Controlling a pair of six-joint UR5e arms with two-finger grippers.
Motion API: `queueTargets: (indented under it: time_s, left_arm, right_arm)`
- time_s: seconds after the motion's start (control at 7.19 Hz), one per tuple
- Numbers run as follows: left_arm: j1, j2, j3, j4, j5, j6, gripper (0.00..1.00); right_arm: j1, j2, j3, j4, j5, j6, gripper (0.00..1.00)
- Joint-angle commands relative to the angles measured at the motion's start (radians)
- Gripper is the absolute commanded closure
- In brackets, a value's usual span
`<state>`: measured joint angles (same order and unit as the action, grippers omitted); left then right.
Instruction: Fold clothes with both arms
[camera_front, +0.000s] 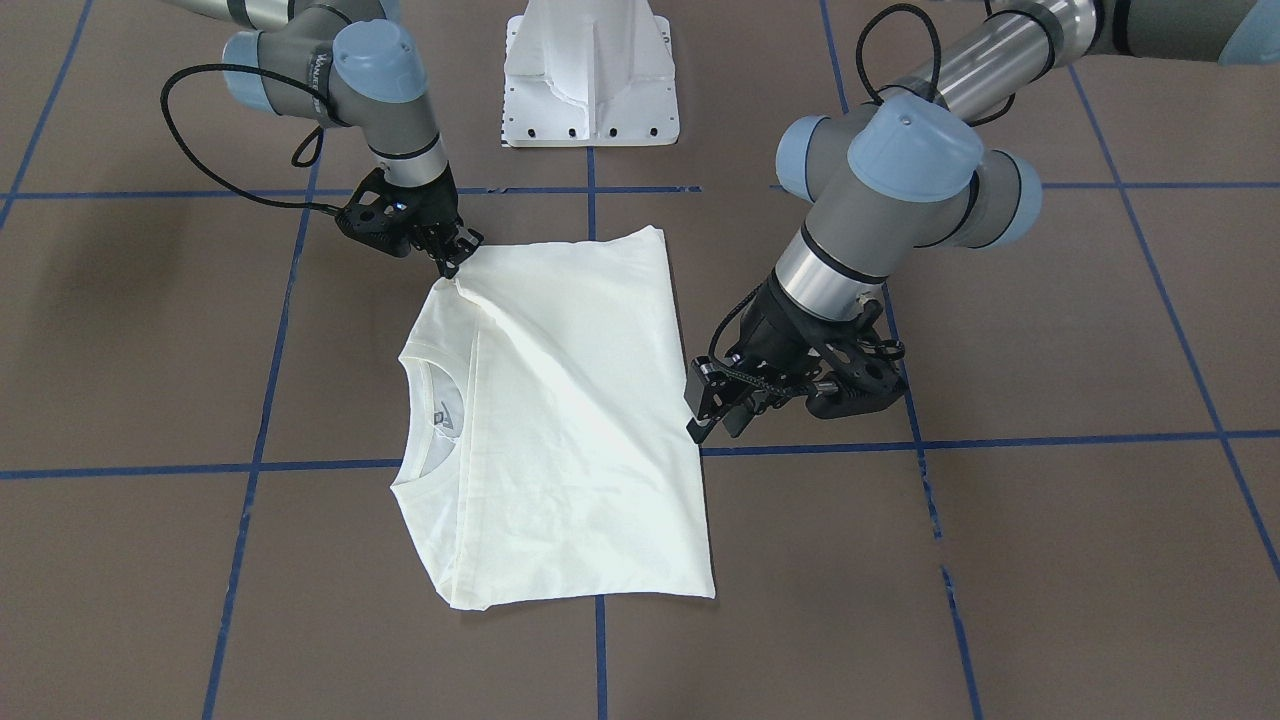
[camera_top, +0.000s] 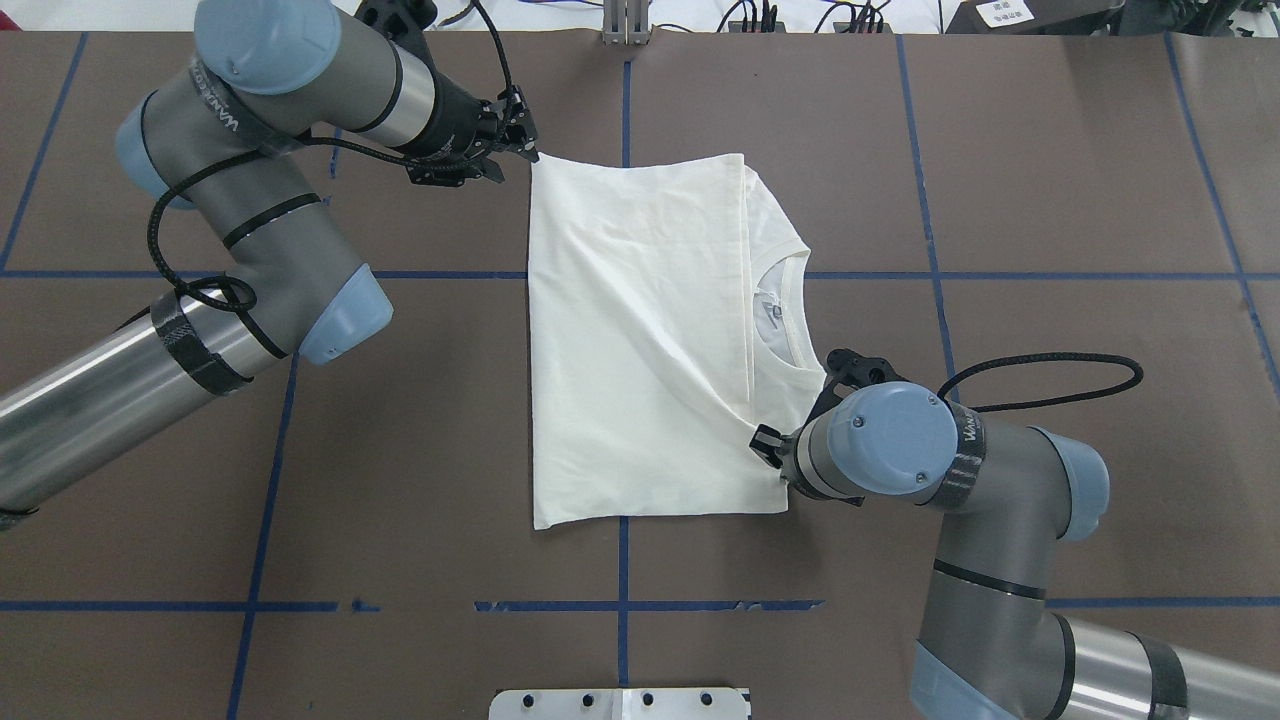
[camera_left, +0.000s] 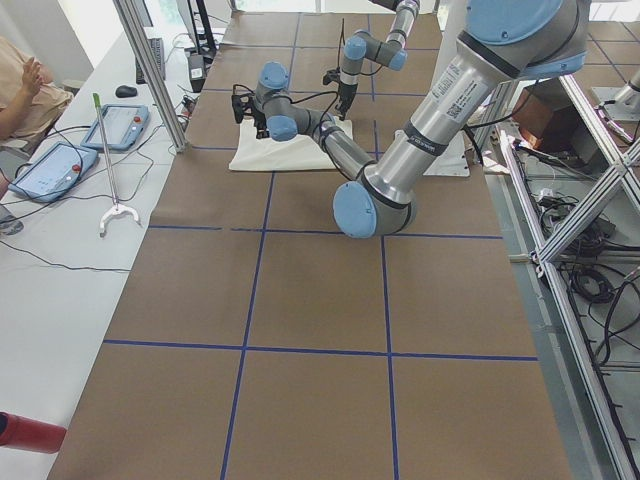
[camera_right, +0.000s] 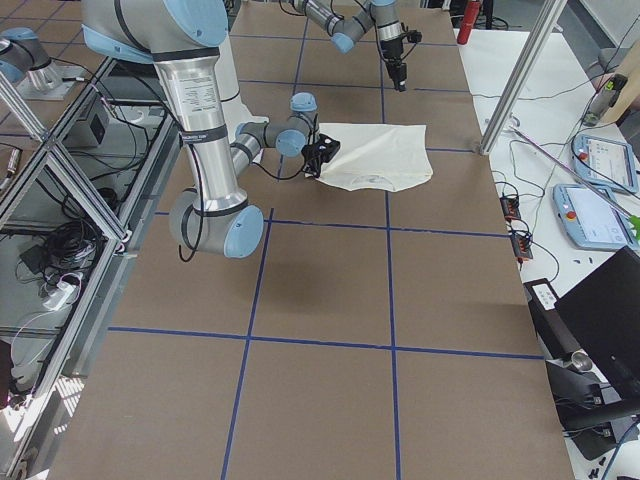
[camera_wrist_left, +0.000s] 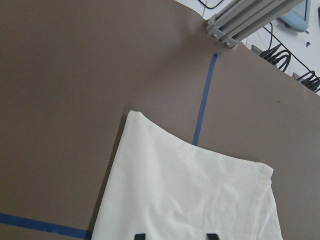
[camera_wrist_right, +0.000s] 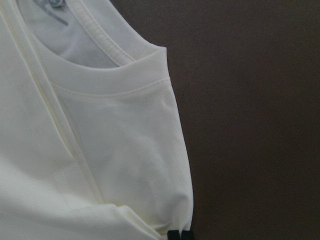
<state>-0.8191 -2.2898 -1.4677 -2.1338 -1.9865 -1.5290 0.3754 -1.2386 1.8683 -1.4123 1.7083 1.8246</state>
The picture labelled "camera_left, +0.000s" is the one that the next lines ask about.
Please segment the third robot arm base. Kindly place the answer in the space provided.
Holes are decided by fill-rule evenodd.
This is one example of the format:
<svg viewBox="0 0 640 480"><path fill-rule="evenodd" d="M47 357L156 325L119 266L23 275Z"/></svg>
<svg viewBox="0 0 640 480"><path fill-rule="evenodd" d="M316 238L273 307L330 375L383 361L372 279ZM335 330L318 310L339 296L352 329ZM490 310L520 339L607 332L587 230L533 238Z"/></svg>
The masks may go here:
<svg viewBox="0 0 640 480"><path fill-rule="evenodd" d="M614 121L639 120L639 71L623 87L592 87L591 91L604 109L606 118Z"/></svg>

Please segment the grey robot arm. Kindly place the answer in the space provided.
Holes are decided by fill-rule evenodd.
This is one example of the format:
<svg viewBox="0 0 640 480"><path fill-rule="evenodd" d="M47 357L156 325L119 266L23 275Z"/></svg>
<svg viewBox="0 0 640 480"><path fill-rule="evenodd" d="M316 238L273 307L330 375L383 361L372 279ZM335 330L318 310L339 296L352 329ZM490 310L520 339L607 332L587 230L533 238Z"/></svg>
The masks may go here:
<svg viewBox="0 0 640 480"><path fill-rule="evenodd" d="M364 60L381 67L400 71L407 60L405 45L419 11L420 2L413 0L373 1L393 11L395 16L384 41L367 30L358 30L345 40L342 57L335 70L338 84L336 111L344 120L355 99Z"/></svg>
<svg viewBox="0 0 640 480"><path fill-rule="evenodd" d="M260 133L284 142L312 138L347 178L333 199L340 230L353 238L399 232L416 215L413 187L488 95L508 80L578 71L586 57L587 1L465 1L457 53L382 158L373 160L328 112L300 108L288 72L264 65L247 110Z"/></svg>

